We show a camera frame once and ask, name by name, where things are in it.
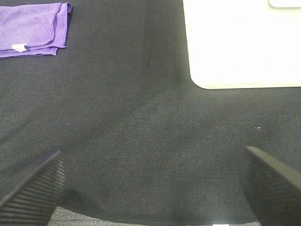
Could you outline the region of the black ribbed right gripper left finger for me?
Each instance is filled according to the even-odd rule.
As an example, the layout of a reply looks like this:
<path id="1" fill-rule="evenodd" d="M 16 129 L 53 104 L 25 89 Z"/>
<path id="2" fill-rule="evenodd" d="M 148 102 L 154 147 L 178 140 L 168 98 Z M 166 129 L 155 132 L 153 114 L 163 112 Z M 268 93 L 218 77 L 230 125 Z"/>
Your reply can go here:
<path id="1" fill-rule="evenodd" d="M 46 226 L 65 187 L 59 151 L 36 159 L 0 183 L 2 226 Z"/>

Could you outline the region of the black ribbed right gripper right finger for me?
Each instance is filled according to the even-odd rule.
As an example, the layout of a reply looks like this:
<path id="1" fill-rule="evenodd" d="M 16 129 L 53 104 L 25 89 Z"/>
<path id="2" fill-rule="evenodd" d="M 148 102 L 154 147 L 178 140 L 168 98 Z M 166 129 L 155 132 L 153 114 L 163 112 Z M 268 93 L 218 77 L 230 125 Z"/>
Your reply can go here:
<path id="1" fill-rule="evenodd" d="M 244 195 L 262 226 L 301 224 L 301 174 L 272 155 L 248 146 L 240 174 Z"/>

